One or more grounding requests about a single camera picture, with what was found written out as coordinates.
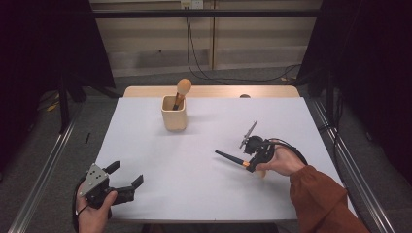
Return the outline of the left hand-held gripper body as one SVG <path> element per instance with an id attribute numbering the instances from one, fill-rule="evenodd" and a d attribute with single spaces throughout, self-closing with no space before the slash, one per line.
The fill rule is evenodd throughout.
<path id="1" fill-rule="evenodd" d="M 111 191 L 118 193 L 114 205 L 133 201 L 136 189 L 133 189 L 131 185 L 121 188 L 110 187 L 111 174 L 105 173 L 103 169 L 104 168 L 99 167 L 95 163 L 92 163 L 86 172 L 86 177 L 80 191 L 80 195 L 87 200 L 91 208 L 99 209 Z"/>

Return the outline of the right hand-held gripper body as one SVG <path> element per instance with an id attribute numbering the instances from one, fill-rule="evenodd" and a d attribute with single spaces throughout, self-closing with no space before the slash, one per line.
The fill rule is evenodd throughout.
<path id="1" fill-rule="evenodd" d="M 240 144 L 240 149 L 244 149 L 244 152 L 252 158 L 257 153 L 265 151 L 271 156 L 272 159 L 275 150 L 274 145 L 268 140 L 263 140 L 260 136 L 252 136 L 252 132 L 257 124 L 258 122 L 254 121 L 250 129 L 244 135 Z"/>

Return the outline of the small makeup brush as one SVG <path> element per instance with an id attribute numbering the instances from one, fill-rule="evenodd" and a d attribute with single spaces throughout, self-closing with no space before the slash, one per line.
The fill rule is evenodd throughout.
<path id="1" fill-rule="evenodd" d="M 252 162 L 255 160 L 254 158 L 252 158 L 250 161 L 246 161 L 243 160 L 241 158 L 235 157 L 233 155 L 227 154 L 225 152 L 216 150 L 216 154 L 219 154 L 220 156 L 238 164 L 243 166 L 245 169 L 247 169 L 248 171 L 250 171 L 251 173 L 253 173 L 255 170 L 252 168 Z"/>

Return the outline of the cream square cup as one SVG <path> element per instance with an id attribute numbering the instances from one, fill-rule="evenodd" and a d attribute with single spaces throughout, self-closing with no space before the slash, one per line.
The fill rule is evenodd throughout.
<path id="1" fill-rule="evenodd" d="M 182 131 L 187 128 L 188 116 L 186 110 L 186 101 L 183 101 L 177 110 L 174 110 L 175 97 L 165 95 L 162 98 L 161 112 L 164 127 L 169 131 Z"/>

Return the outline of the wooden spoon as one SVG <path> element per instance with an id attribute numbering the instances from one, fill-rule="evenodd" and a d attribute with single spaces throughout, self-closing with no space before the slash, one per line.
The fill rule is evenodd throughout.
<path id="1" fill-rule="evenodd" d="M 191 81 L 189 79 L 181 79 L 177 84 L 177 94 L 175 96 L 175 101 L 172 110 L 177 111 L 180 104 L 185 99 L 186 95 L 191 89 Z"/>

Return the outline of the person's right hand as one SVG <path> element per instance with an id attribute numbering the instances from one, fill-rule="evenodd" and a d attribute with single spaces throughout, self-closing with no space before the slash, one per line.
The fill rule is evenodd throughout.
<path id="1" fill-rule="evenodd" d="M 259 163 L 256 166 L 257 171 L 271 170 L 289 177 L 305 166 L 291 149 L 279 144 L 277 140 L 274 140 L 274 143 L 275 150 L 272 159 L 267 163 Z"/>

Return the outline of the person's left hand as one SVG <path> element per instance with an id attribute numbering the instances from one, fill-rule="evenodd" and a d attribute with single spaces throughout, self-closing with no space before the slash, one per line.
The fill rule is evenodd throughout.
<path id="1" fill-rule="evenodd" d="M 118 193 L 111 191 L 99 209 L 93 209 L 87 200 L 77 195 L 76 210 L 78 214 L 79 233 L 103 233 L 108 221 L 109 211 L 115 202 Z"/>

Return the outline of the white table mat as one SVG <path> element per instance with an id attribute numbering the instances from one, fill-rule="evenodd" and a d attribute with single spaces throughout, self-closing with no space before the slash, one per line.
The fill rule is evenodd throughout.
<path id="1" fill-rule="evenodd" d="M 134 201 L 113 209 L 116 220 L 138 222 L 224 222 L 293 219 L 290 181 L 274 172 L 260 177 L 228 160 L 247 159 L 246 133 L 279 138 L 308 163 L 339 177 L 302 98 L 190 98 L 188 126 L 171 132 L 158 98 L 122 98 L 101 150 L 100 166 L 120 168 L 110 184 L 144 178 Z"/>

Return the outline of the wooden table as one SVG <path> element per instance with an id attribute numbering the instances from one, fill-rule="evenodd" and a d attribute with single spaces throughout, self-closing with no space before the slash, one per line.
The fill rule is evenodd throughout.
<path id="1" fill-rule="evenodd" d="M 130 86 L 124 92 L 124 97 L 163 97 L 175 95 L 177 87 L 167 86 Z M 291 85 L 194 85 L 187 98 L 218 97 L 238 98 L 248 95 L 252 98 L 293 98 L 299 93 Z"/>

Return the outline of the black curtain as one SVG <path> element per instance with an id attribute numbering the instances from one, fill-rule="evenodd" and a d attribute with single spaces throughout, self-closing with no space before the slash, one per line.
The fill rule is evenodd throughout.
<path id="1" fill-rule="evenodd" d="M 42 95 L 64 85 L 115 87 L 90 0 L 0 0 L 0 173 L 37 116 Z"/>
<path id="2" fill-rule="evenodd" d="M 298 78 L 328 81 L 412 185 L 412 0 L 322 0 Z"/>

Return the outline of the black horizontal beam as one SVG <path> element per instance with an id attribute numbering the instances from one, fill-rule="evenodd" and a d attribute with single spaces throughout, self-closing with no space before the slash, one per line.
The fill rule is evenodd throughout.
<path id="1" fill-rule="evenodd" d="M 94 18 L 172 18 L 172 17 L 319 17 L 320 10 L 95 10 Z"/>

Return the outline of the metal floor rail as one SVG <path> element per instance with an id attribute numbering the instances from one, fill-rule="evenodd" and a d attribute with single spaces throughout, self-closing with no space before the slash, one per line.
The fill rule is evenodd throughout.
<path id="1" fill-rule="evenodd" d="M 355 193 L 367 208 L 366 212 L 372 218 L 373 226 L 377 228 L 377 232 L 395 233 L 387 214 L 362 175 L 361 169 L 356 164 L 344 140 L 339 135 L 338 129 L 333 126 L 332 122 L 327 118 L 326 107 L 319 99 L 311 99 L 310 103 L 316 111 L 316 117 L 322 122 L 318 130 L 320 133 L 326 132 L 329 137 L 331 143 L 331 152 L 329 154 L 339 177 L 341 180 L 344 180 L 344 173 L 349 176 Z"/>
<path id="2" fill-rule="evenodd" d="M 58 135 L 40 175 L 34 183 L 34 186 L 31 188 L 28 197 L 22 203 L 21 208 L 17 212 L 17 216 L 15 217 L 11 227 L 9 228 L 8 233 L 25 233 L 45 193 L 45 188 L 51 179 L 52 172 L 60 156 L 62 155 L 67 142 L 70 139 L 70 136 L 82 109 L 83 104 L 78 104 L 74 107 L 73 114 L 71 115 L 67 126 Z"/>

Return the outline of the vertical wall trim strip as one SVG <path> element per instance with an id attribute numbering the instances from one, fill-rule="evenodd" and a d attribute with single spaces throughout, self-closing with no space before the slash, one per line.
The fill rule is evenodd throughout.
<path id="1" fill-rule="evenodd" d="M 216 0 L 210 0 L 210 10 L 216 10 Z M 210 18 L 210 49 L 209 49 L 209 67 L 210 70 L 215 69 L 215 26 L 216 20 L 214 17 Z"/>

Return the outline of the white wall socket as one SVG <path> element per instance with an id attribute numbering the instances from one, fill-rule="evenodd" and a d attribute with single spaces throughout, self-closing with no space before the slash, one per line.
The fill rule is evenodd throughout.
<path id="1" fill-rule="evenodd" d="M 184 10 L 202 10 L 203 0 L 181 0 L 181 8 Z"/>

